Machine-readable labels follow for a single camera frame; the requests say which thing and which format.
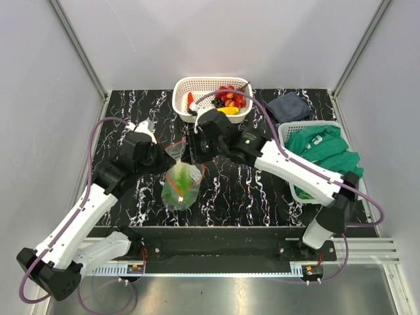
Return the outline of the clear zip top bag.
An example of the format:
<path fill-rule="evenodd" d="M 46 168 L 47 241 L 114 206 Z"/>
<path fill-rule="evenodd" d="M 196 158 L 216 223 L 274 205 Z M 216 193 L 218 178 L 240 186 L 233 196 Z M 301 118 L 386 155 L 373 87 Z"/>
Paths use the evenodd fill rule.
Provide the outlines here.
<path fill-rule="evenodd" d="M 185 211 L 196 202 L 200 184 L 204 178 L 205 165 L 190 165 L 182 161 L 187 152 L 186 141 L 180 140 L 170 144 L 165 151 L 176 161 L 176 164 L 165 174 L 161 193 L 163 205 L 170 211 Z"/>

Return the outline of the green fake lettuce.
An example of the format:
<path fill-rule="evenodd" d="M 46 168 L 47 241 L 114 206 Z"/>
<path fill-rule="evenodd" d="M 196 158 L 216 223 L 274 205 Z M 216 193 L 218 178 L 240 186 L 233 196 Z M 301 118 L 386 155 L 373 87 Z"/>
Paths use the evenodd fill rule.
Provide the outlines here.
<path fill-rule="evenodd" d="M 186 194 L 191 185 L 190 166 L 186 163 L 178 162 L 166 172 L 165 183 L 161 193 L 164 204 L 173 210 L 186 209 Z"/>

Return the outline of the red fake chili pepper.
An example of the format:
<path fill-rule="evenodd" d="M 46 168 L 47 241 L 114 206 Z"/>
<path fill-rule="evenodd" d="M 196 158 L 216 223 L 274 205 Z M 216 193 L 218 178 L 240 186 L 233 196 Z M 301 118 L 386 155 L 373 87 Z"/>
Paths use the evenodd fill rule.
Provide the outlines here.
<path fill-rule="evenodd" d="M 188 111 L 190 110 L 190 106 L 193 102 L 194 102 L 194 97 L 193 97 L 192 93 L 189 92 L 188 96 L 187 96 L 187 110 Z"/>

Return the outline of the yellow fake banana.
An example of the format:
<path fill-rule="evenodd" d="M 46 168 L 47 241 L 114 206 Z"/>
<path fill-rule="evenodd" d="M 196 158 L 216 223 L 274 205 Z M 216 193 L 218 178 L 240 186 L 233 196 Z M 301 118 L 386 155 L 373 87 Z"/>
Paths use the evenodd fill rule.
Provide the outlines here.
<path fill-rule="evenodd" d="M 224 113 L 225 115 L 237 115 L 240 112 L 240 109 L 235 106 L 227 106 L 222 108 L 217 108 L 218 112 Z"/>

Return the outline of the dark fake blueberries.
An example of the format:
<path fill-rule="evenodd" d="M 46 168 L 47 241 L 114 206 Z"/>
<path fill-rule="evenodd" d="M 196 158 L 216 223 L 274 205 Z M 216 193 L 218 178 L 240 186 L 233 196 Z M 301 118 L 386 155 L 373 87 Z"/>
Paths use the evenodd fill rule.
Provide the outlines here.
<path fill-rule="evenodd" d="M 225 101 L 222 98 L 214 98 L 211 101 L 212 105 L 214 105 L 215 108 L 223 108 L 225 107 Z"/>

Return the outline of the red fake strawberries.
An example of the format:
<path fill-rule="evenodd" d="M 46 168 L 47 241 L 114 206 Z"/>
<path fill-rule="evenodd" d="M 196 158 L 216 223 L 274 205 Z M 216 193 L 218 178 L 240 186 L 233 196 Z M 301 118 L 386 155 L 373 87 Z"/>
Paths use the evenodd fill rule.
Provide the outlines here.
<path fill-rule="evenodd" d="M 225 92 L 225 90 L 230 89 L 234 90 L 234 87 L 231 85 L 220 86 L 220 90 L 223 90 L 221 93 L 217 93 L 215 98 L 222 98 L 225 101 L 225 107 L 227 106 L 235 106 L 237 108 L 244 108 L 247 105 L 246 100 L 244 99 L 242 94 L 234 93 L 234 92 Z"/>

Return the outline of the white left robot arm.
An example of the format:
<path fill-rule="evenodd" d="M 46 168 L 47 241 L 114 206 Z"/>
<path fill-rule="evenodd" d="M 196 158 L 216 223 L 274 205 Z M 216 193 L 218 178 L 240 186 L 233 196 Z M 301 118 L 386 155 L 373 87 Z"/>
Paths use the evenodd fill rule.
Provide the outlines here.
<path fill-rule="evenodd" d="M 164 173 L 174 164 L 150 131 L 128 131 L 118 155 L 96 170 L 83 197 L 62 222 L 35 248 L 19 251 L 16 260 L 25 272 L 24 279 L 63 301 L 99 266 L 118 257 L 136 259 L 142 251 L 142 237 L 127 227 L 88 247 L 80 245 L 139 177 Z"/>

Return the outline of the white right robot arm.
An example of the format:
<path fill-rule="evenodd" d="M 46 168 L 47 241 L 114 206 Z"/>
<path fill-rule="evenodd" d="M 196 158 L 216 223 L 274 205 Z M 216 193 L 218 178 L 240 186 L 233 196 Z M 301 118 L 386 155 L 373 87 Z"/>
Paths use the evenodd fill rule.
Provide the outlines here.
<path fill-rule="evenodd" d="M 258 129 L 250 127 L 239 131 L 216 109 L 196 110 L 196 115 L 194 126 L 187 132 L 185 163 L 202 164 L 224 156 L 238 165 L 280 177 L 303 189 L 322 205 L 298 243 L 303 259 L 315 259 L 330 237 L 345 232 L 357 200 L 354 191 L 359 179 L 356 174 L 341 175 L 323 169 L 286 150 L 278 138 L 270 138 Z"/>

